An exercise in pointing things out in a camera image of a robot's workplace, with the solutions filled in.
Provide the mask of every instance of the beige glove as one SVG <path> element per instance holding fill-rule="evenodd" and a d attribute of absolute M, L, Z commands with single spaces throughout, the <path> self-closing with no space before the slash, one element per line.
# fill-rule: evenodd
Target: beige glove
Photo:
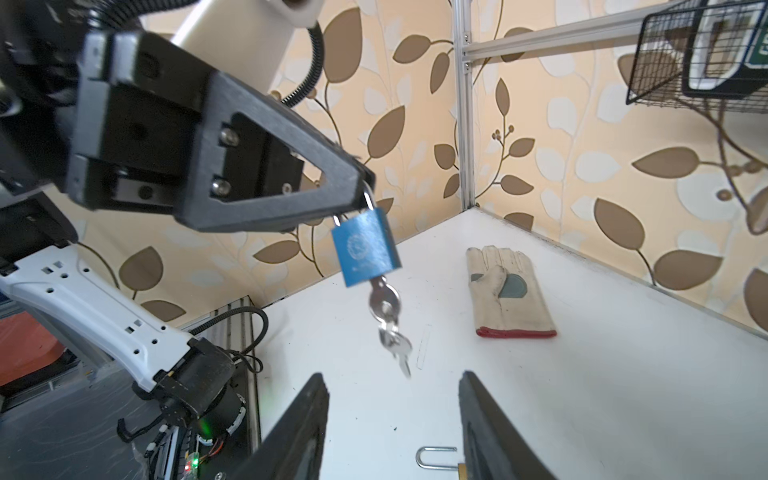
<path fill-rule="evenodd" d="M 557 335 L 531 260 L 508 248 L 467 250 L 475 331 L 491 338 Z"/>

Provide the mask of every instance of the wall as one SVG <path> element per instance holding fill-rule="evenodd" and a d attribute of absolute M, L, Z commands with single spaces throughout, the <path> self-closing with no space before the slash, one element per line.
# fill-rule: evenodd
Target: wall
<path fill-rule="evenodd" d="M 179 22 L 175 17 L 148 25 L 168 33 Z M 430 161 L 435 145 L 453 144 L 454 73 L 451 58 L 442 55 L 451 48 L 450 5 L 329 0 L 319 23 L 332 59 L 329 74 L 296 110 L 376 172 L 376 198 L 398 241 L 457 214 L 458 168 Z M 310 56 L 307 34 L 297 31 L 274 91 L 290 93 Z M 307 175 L 319 181 L 317 169 Z M 446 184 L 455 187 L 444 195 Z M 285 234 L 203 234 L 170 217 L 89 212 L 55 189 L 48 194 L 78 228 L 88 262 L 174 325 L 243 295 L 271 303 L 339 269 L 331 219 Z"/>
<path fill-rule="evenodd" d="M 476 3 L 473 38 L 482 41 L 654 2 Z M 768 329 L 768 236 L 751 231 L 768 200 L 765 117 L 625 105 L 626 43 L 475 67 L 478 205 Z"/>

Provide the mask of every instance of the white table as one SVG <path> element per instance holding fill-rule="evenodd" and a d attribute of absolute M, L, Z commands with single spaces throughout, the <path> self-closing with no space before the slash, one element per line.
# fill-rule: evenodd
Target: white table
<path fill-rule="evenodd" d="M 465 251 L 526 253 L 558 328 L 554 339 L 475 335 Z M 406 380 L 380 345 L 369 285 L 341 275 L 266 309 L 257 348 L 266 435 L 322 372 L 330 407 L 321 478 L 456 478 L 419 468 L 416 449 L 457 446 L 458 381 L 474 371 L 562 480 L 766 478 L 768 342 L 470 210 L 398 248 L 388 278 L 414 344 Z"/>

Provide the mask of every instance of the wire mesh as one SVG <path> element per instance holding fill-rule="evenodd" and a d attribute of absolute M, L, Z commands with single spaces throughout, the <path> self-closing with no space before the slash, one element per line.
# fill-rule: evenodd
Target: wire mesh
<path fill-rule="evenodd" d="M 627 104 L 766 113 L 766 4 L 686 0 L 648 15 Z"/>

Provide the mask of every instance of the padlock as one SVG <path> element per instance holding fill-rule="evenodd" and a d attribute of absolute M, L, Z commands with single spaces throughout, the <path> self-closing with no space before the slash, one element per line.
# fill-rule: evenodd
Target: padlock
<path fill-rule="evenodd" d="M 384 210 L 376 206 L 373 192 L 364 184 L 368 210 L 342 222 L 336 215 L 331 231 L 347 286 L 371 280 L 401 267 L 395 239 Z"/>

